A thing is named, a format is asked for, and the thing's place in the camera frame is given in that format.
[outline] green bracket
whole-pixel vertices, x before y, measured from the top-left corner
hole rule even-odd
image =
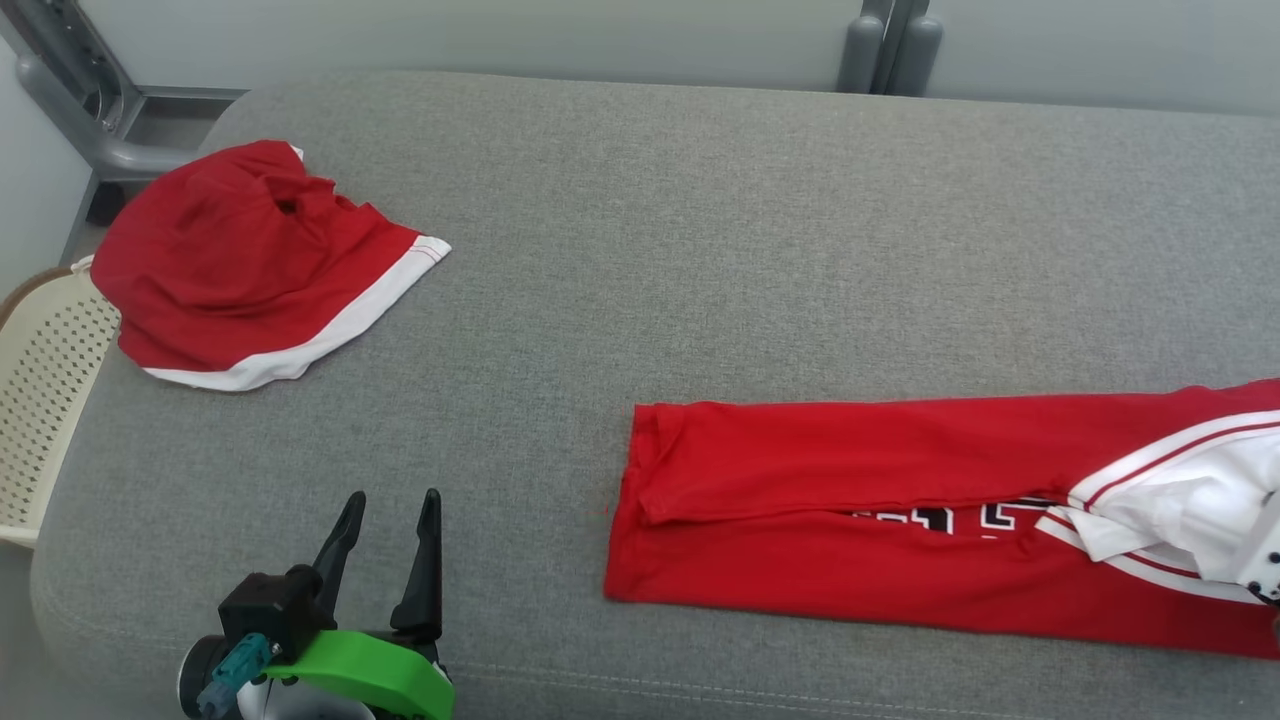
[[[365,633],[321,630],[293,665],[268,665],[266,676],[308,685],[393,715],[449,720],[453,683],[412,650]]]

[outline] white wall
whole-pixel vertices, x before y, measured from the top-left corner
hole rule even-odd
[[[931,97],[1280,114],[1276,0],[932,0]]]
[[[0,297],[58,264],[88,188],[88,164],[18,85],[0,40]]]
[[[82,0],[140,86],[325,68],[832,90],[861,0]]]

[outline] folded jersey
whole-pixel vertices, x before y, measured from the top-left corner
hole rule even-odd
[[[1280,659],[1275,609],[1204,579],[1277,457],[1280,380],[639,406],[605,594]]]

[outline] gray cushion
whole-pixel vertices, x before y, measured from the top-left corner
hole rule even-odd
[[[616,605],[602,579],[635,402],[1275,374],[1280,126],[401,72],[255,91],[205,149],[261,137],[454,252],[297,382],[198,392],[111,352],[32,591],[81,676],[174,707],[218,601],[308,561],[355,489],[338,618],[385,626],[436,486],[463,719],[1275,717],[1265,662]]]

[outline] white stripe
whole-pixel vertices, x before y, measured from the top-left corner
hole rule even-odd
[[[157,368],[143,368],[143,370],[163,380],[227,392],[253,389],[271,380],[297,379],[311,363],[367,331],[410,286],[435,266],[439,258],[448,255],[449,250],[452,250],[449,243],[438,237],[417,236],[408,251],[374,284],[334,315],[315,337],[296,347],[250,355],[232,368],[216,373]]]
[[[1124,478],[1125,475],[1135,473],[1144,465],[1155,462],[1156,460],[1160,460],[1166,455],[1170,455],[1172,452],[1176,452],[1178,450],[1187,447],[1188,445],[1198,439],[1202,439],[1204,437],[1224,430],[1230,430],[1233,428],[1244,428],[1265,423],[1280,423],[1280,411],[1272,410],[1267,413],[1245,413],[1242,415],[1229,415],[1226,418],[1219,418],[1216,420],[1201,423],[1196,427],[1187,428],[1185,430],[1174,433],[1166,438],[1158,439],[1148,445],[1147,447],[1143,447],[1142,450],[1125,455],[1124,457],[1116,460],[1115,462],[1107,465],[1106,468],[1098,470],[1097,473],[1093,473],[1088,478],[1084,478],[1075,487],[1071,488],[1069,502],[1073,507],[1083,509],[1084,503],[1088,502],[1089,498],[1093,497],[1093,495],[1097,493],[1100,489],[1119,480],[1120,478]],[[1220,438],[1215,438],[1212,441],[1196,446],[1193,451],[1199,452],[1201,450],[1217,447],[1219,445],[1231,442],[1235,439],[1253,437],[1257,434],[1275,433],[1275,432],[1280,432],[1280,429],[1268,428],[1261,430],[1248,430],[1244,433],[1225,434]],[[1184,454],[1175,455],[1174,457],[1170,457],[1170,461],[1178,460],[1183,457],[1183,455]],[[1115,487],[1107,489],[1107,493],[1110,495],[1111,491],[1124,487],[1130,482],[1138,482],[1146,479],[1151,473],[1157,471],[1164,465],[1165,464],[1161,462],[1161,465],[1151,468],[1148,471],[1140,473],[1134,478],[1132,478],[1130,480],[1125,480],[1124,483],[1116,484]]]
[[[1042,516],[1036,521],[1037,530],[1052,536],[1080,552],[1084,552],[1084,542],[1080,541],[1080,536],[1075,530],[1047,518],[1047,515],[1053,515],[1056,518],[1065,519],[1066,514],[1061,509],[1052,507],[1044,515],[1046,516]],[[1152,560],[1166,565],[1174,565],[1174,562],[1162,557],[1152,557]],[[1262,605],[1262,601],[1253,597],[1249,591],[1242,588],[1240,585],[1211,583],[1198,578],[1188,578],[1185,575],[1179,575],[1178,573],[1169,573],[1166,570],[1161,570],[1160,568],[1152,568],[1151,565],[1138,562],[1137,560],[1125,557],[1124,555],[1117,555],[1105,560],[1105,562],[1116,570],[1162,588],[1188,594],[1197,594],[1201,597],[1212,597],[1215,600],[1228,600],[1231,602],[1243,602],[1245,605]]]

